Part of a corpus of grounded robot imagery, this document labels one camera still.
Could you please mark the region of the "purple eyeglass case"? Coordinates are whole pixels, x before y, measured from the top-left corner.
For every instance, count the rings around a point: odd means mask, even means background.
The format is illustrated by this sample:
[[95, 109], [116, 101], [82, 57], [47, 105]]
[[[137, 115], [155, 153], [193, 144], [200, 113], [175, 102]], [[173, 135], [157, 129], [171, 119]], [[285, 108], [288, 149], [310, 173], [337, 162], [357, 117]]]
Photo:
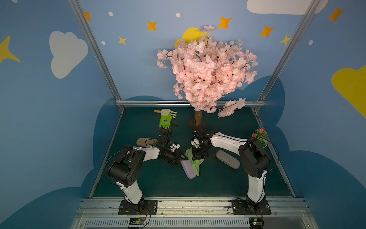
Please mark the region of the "purple eyeglass case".
[[193, 179], [196, 177], [196, 172], [195, 172], [190, 160], [181, 160], [180, 163], [182, 165], [182, 168], [183, 168], [186, 176], [189, 179]]

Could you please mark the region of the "green grey microfiber cloth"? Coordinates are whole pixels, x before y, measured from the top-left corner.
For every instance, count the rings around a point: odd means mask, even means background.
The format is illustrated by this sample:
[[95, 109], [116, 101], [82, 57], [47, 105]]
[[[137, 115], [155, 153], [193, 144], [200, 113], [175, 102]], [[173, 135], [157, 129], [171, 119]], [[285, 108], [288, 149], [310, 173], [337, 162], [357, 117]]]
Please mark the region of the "green grey microfiber cloth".
[[191, 162], [191, 167], [193, 171], [195, 172], [196, 176], [200, 176], [199, 166], [203, 163], [204, 159], [193, 159], [193, 152], [192, 149], [189, 148], [185, 152]]

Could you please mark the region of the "tan eyeglass case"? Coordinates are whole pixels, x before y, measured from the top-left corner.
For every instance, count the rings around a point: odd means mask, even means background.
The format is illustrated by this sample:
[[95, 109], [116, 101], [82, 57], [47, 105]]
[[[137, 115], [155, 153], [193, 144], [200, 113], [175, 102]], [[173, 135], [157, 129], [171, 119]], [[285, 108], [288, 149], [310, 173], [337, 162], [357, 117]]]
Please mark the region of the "tan eyeglass case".
[[157, 139], [140, 137], [136, 140], [136, 145], [139, 147], [152, 146], [158, 142]]

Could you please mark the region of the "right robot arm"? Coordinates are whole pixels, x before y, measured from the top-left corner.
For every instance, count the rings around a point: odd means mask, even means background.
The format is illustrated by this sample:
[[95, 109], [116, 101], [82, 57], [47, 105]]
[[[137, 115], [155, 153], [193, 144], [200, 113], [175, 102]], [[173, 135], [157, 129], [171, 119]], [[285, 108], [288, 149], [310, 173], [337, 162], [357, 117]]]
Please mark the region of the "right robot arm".
[[214, 131], [208, 134], [194, 131], [193, 135], [193, 160], [204, 159], [211, 148], [221, 148], [239, 155], [248, 175], [247, 201], [258, 204], [265, 200], [265, 179], [270, 158], [258, 139], [241, 139]]

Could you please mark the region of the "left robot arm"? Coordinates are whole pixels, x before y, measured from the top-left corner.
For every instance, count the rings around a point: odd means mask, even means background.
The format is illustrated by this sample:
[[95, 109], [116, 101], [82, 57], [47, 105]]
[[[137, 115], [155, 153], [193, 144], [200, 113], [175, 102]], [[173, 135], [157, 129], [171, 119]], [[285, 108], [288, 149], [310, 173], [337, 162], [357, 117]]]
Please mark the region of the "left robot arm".
[[124, 200], [134, 207], [144, 202], [144, 195], [138, 186], [137, 178], [145, 161], [162, 158], [169, 165], [176, 165], [181, 161], [189, 160], [188, 156], [180, 150], [180, 145], [166, 135], [160, 135], [154, 142], [146, 140], [145, 143], [147, 145], [144, 147], [123, 145], [107, 170], [107, 175], [124, 193]]

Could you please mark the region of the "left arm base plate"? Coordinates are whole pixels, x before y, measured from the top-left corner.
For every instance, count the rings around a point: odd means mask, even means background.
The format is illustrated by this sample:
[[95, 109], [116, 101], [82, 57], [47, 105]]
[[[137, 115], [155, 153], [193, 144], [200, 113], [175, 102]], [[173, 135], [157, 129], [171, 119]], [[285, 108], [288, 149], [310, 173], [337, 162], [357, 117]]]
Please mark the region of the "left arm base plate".
[[132, 204], [122, 200], [119, 206], [118, 215], [156, 215], [158, 200], [142, 199], [138, 204]]

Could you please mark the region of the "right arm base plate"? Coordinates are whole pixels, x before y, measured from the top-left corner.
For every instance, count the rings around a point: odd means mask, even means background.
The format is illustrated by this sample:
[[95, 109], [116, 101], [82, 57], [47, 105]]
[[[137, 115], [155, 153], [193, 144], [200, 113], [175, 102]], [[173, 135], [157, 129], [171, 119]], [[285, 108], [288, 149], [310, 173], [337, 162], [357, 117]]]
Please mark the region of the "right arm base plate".
[[233, 213], [235, 215], [271, 215], [271, 209], [266, 199], [256, 203], [251, 200], [231, 200]]

